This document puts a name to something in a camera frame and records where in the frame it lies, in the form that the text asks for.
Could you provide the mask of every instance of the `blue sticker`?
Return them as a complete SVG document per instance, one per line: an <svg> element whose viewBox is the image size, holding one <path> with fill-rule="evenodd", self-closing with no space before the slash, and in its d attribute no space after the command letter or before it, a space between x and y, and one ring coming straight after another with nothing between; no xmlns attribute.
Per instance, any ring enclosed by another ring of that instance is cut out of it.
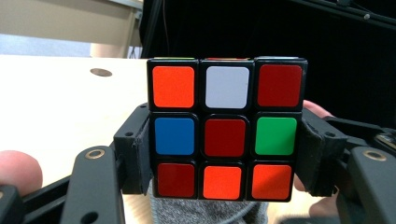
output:
<svg viewBox="0 0 396 224"><path fill-rule="evenodd" d="M193 119L155 119L155 150L158 154L189 156L194 152L194 142Z"/></svg>

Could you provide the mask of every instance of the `finger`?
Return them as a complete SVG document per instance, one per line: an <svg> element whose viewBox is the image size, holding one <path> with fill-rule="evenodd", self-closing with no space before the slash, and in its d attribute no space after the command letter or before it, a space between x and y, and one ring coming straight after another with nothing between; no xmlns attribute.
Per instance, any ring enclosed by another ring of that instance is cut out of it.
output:
<svg viewBox="0 0 396 224"><path fill-rule="evenodd" d="M294 176L294 181L293 181L293 183L294 183L294 187L295 187L297 190L299 190L299 191L305 191L304 184L303 184L303 182L300 180L300 178L299 178L297 175Z"/></svg>
<svg viewBox="0 0 396 224"><path fill-rule="evenodd" d="M309 208L309 216L311 217L337 217L338 210L336 206L337 195L323 198L317 203L314 203Z"/></svg>
<svg viewBox="0 0 396 224"><path fill-rule="evenodd" d="M312 113L316 114L320 118L325 118L325 117L334 117L329 111L325 110L323 107L320 105L317 105L313 102L304 100L303 102L303 107L307 108L310 110Z"/></svg>
<svg viewBox="0 0 396 224"><path fill-rule="evenodd" d="M20 195L26 195L43 184L43 174L37 160L19 151L0 151L0 185L13 185Z"/></svg>

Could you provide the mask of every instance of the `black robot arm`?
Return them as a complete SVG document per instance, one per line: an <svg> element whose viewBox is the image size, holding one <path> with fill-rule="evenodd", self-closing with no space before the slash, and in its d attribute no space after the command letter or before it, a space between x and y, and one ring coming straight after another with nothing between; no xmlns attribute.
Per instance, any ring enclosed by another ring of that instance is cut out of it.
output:
<svg viewBox="0 0 396 224"><path fill-rule="evenodd" d="M146 194L152 178L148 120L147 105L139 106L110 147L82 151L72 175L30 195L21 198L15 187L0 187L0 224L124 223L121 194ZM295 173L312 196L339 191L341 223L392 223L395 134L371 124L320 119L304 109Z"/></svg>

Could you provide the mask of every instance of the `table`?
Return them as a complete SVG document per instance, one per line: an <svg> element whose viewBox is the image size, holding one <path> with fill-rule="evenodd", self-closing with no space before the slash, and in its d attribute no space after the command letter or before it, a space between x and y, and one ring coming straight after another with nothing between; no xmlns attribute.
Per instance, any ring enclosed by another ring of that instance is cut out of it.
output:
<svg viewBox="0 0 396 224"><path fill-rule="evenodd" d="M44 185L70 175L77 154L108 146L133 110L147 101L146 61L0 55L0 150L34 156ZM111 77L90 71L102 68ZM270 203L270 223L307 214L318 199L293 192ZM127 223L152 223L148 196L124 195Z"/></svg>

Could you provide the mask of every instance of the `rubik's cube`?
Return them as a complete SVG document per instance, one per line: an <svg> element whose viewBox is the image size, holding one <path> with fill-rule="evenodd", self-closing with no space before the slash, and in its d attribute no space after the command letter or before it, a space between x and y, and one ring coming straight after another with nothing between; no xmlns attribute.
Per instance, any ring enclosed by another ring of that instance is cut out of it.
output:
<svg viewBox="0 0 396 224"><path fill-rule="evenodd" d="M293 57L148 60L156 197L291 197L307 61Z"/></svg>

